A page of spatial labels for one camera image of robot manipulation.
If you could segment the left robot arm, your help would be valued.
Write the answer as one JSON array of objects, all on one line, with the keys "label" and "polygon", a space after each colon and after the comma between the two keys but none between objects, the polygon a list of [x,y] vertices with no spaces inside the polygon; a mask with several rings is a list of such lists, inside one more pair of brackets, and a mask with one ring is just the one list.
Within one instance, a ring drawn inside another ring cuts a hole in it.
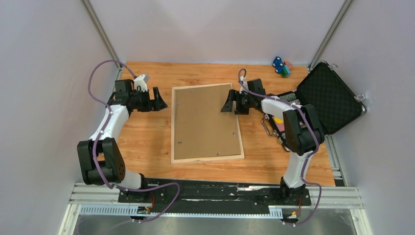
[{"label": "left robot arm", "polygon": [[153,87],[150,97],[146,79],[118,80],[115,91],[105,105],[105,115],[97,130],[77,145],[82,178],[87,185],[106,185],[131,191],[138,202],[145,202],[150,189],[145,185],[144,176],[126,168],[117,145],[121,129],[133,111],[161,111],[168,106],[161,97],[158,87]]}]

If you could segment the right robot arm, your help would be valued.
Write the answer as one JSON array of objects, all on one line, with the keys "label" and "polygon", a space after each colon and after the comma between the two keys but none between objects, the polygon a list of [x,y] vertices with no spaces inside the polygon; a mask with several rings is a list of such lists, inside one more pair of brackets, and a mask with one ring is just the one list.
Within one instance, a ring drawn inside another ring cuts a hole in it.
[{"label": "right robot arm", "polygon": [[309,160],[324,142],[323,128],[313,105],[296,105],[277,95],[268,95],[260,79],[247,81],[240,77],[240,90],[230,90],[222,112],[234,111],[247,115],[251,108],[278,118],[284,125],[280,138],[288,148],[290,157],[286,172],[281,178],[279,197],[292,204],[305,192],[305,174]]}]

